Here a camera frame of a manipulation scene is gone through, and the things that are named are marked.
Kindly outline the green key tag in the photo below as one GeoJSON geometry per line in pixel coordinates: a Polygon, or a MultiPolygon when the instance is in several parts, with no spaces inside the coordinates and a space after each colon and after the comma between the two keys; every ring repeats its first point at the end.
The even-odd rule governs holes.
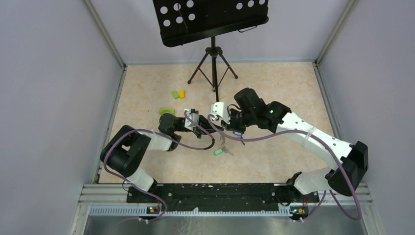
{"type": "Polygon", "coordinates": [[[219,149],[214,150],[213,155],[218,156],[218,155],[222,154],[223,152],[224,152],[224,150],[222,148],[219,148],[219,149]]]}

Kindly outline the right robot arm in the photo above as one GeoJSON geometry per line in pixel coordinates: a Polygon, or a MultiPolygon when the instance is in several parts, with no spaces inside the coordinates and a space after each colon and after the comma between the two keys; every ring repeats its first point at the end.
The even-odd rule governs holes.
{"type": "Polygon", "coordinates": [[[257,126],[297,142],[327,164],[327,168],[298,173],[287,183],[287,196],[294,202],[307,194],[333,190],[352,196],[369,167],[368,146],[335,138],[307,123],[288,106],[272,101],[265,103],[254,89],[244,88],[234,99],[238,110],[229,109],[224,102],[211,105],[210,113],[221,118],[221,126],[229,131],[245,133],[247,127],[257,126]]]}

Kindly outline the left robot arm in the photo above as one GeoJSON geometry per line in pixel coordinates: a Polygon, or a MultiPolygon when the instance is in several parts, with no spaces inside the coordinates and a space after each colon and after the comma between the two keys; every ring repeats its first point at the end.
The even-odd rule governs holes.
{"type": "Polygon", "coordinates": [[[146,151],[173,151],[181,140],[176,132],[191,132],[197,138],[215,133],[208,120],[195,110],[185,110],[185,117],[165,113],[159,119],[159,132],[135,131],[124,125],[104,147],[100,160],[123,178],[138,186],[138,196],[144,202],[152,202],[157,196],[153,186],[156,181],[140,167],[146,151]]]}

